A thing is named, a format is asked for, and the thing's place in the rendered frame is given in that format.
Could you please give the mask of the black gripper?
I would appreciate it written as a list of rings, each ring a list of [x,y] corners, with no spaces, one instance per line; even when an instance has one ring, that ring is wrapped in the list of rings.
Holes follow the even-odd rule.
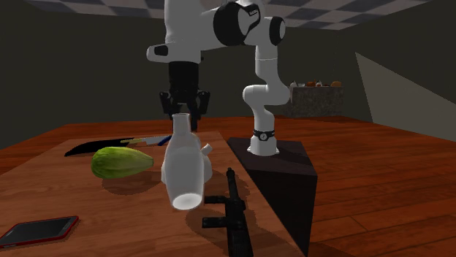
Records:
[[[173,61],[168,64],[170,89],[159,93],[163,112],[175,113],[173,103],[189,105],[191,130],[197,130],[198,121],[208,109],[210,93],[199,91],[199,64],[190,61]]]

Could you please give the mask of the white vase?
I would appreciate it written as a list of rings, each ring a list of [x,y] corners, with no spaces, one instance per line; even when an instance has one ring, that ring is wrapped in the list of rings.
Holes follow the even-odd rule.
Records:
[[[190,114],[172,115],[173,133],[161,166],[161,181],[166,185],[170,204],[177,210],[192,210],[202,203],[205,183],[212,177],[208,154],[213,148],[201,146],[191,132]]]

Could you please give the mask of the green squash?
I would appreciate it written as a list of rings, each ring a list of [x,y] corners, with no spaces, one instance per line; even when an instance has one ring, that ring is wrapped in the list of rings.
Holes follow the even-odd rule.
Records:
[[[102,179],[128,177],[154,165],[149,155],[129,147],[104,147],[91,159],[91,171]]]

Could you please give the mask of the black toy rifle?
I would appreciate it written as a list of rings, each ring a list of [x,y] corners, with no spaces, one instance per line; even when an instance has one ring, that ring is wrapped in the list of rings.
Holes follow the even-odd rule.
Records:
[[[225,228],[229,257],[254,257],[244,211],[246,203],[239,197],[235,171],[226,172],[229,196],[206,196],[205,204],[223,204],[225,216],[202,219],[203,229]]]

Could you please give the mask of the dark robot stand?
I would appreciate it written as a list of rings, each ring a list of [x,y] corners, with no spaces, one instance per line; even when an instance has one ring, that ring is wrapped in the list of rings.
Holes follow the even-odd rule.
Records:
[[[256,156],[250,140],[227,144],[304,255],[308,255],[318,175],[301,142],[279,140],[279,153]]]

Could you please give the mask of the grey stone counter with food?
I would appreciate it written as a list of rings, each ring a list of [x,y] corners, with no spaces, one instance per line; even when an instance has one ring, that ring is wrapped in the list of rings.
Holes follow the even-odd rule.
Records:
[[[323,85],[320,81],[289,86],[290,100],[284,105],[284,115],[289,118],[328,117],[342,115],[344,88]]]

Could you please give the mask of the red-edged black phone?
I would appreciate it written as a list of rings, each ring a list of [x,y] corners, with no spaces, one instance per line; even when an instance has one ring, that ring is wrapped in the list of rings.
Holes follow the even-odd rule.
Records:
[[[0,237],[0,249],[63,239],[78,221],[74,215],[17,223]]]

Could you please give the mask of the blue-handled knife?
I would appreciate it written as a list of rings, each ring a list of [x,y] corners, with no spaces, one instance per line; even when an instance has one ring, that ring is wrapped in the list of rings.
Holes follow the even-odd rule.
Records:
[[[143,138],[135,138],[135,139],[124,139],[121,140],[121,143],[139,143],[145,142],[147,145],[163,145],[164,143],[168,142],[171,139],[171,135],[168,136],[157,136],[157,137],[143,137]]]

